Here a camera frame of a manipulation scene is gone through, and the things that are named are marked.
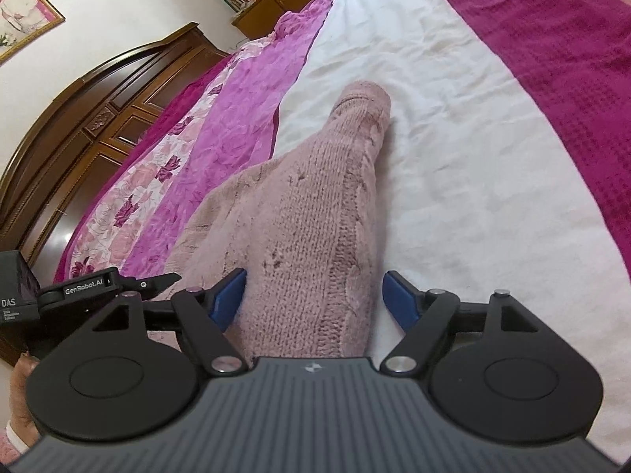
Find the person's left hand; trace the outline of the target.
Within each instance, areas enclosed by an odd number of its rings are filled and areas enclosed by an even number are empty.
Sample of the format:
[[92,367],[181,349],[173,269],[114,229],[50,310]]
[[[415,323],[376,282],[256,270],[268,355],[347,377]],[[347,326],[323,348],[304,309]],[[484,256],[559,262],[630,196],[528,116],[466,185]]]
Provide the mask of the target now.
[[6,434],[19,453],[24,453],[39,440],[39,431],[26,402],[27,380],[39,364],[31,354],[22,354],[16,362],[9,380],[9,423]]

